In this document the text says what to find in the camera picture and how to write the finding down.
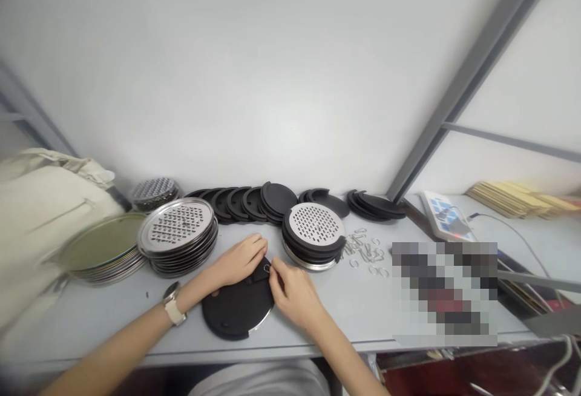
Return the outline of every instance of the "wristwatch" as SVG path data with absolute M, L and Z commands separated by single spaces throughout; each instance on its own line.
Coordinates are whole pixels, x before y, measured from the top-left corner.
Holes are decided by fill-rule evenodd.
M 187 318 L 186 313 L 182 314 L 177 309 L 177 294 L 180 292 L 182 285 L 179 281 L 174 282 L 163 294 L 163 306 L 168 313 L 169 319 L 175 326 L 180 326 Z

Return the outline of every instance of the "metal grater plate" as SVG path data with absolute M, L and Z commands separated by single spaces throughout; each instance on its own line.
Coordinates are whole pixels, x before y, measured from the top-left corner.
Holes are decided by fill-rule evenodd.
M 324 205 L 305 202 L 290 209 L 290 229 L 302 241 L 315 246 L 332 245 L 345 236 L 343 222 Z
M 176 183 L 171 178 L 155 178 L 137 184 L 131 191 L 133 202 L 145 202 L 151 199 L 162 197 L 176 187 Z
M 149 252 L 173 251 L 195 242 L 212 224 L 214 210 L 202 199 L 178 199 L 162 205 L 144 221 L 137 244 Z

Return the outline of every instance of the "stack of metal trays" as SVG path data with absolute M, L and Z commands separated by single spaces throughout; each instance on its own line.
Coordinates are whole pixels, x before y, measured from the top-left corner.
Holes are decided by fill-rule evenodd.
M 180 190 L 171 178 L 155 178 L 137 184 L 130 192 L 136 210 L 150 213 L 165 203 L 179 198 Z
M 330 208 L 312 202 L 300 203 L 285 215 L 282 225 L 284 250 L 304 269 L 331 269 L 345 246 L 345 228 Z
M 89 226 L 61 249 L 57 264 L 90 285 L 108 285 L 136 272 L 146 262 L 136 245 L 145 215 L 128 213 Z
M 153 211 L 137 233 L 137 247 L 156 273 L 177 278 L 208 258 L 217 237 L 218 220 L 212 206 L 203 199 L 189 197 Z

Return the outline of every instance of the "stack of wooden boards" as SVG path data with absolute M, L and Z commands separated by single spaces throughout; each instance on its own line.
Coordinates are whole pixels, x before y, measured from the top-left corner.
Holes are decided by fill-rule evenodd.
M 578 206 L 563 199 L 514 182 L 483 181 L 472 186 L 466 194 L 509 218 L 554 219 L 579 210 Z

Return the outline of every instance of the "metal frame bar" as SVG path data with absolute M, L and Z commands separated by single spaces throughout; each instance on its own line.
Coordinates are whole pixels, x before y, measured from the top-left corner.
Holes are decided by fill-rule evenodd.
M 398 203 L 478 91 L 539 0 L 500 0 L 387 191 Z
M 0 98 L 9 116 L 22 116 L 13 122 L 42 147 L 78 157 L 73 147 L 44 113 L 18 78 L 0 61 Z
M 553 290 L 564 290 L 575 293 L 581 293 L 581 283 L 575 281 L 567 281 L 555 278 L 539 277 L 520 272 L 509 272 L 498 270 L 496 277 L 501 280 L 511 281 L 516 283 L 531 284 L 539 287 L 547 287 Z
M 0 122 L 16 122 L 17 120 L 24 120 L 24 116 L 20 113 L 0 114 Z
M 522 323 L 539 337 L 581 334 L 581 305 L 577 304 L 559 312 L 525 319 Z
M 453 124 L 451 122 L 444 122 L 442 128 L 457 133 L 464 133 L 470 136 L 480 137 L 481 139 L 492 140 L 505 145 L 514 146 L 517 148 L 526 149 L 528 151 L 546 154 L 551 157 L 569 160 L 575 163 L 581 163 L 581 154 L 573 151 L 567 151 L 560 148 L 549 147 L 527 140 L 516 139 L 515 137 L 503 136 L 502 134 L 491 133 L 489 131 L 477 130 L 476 128 L 466 127 L 464 125 Z

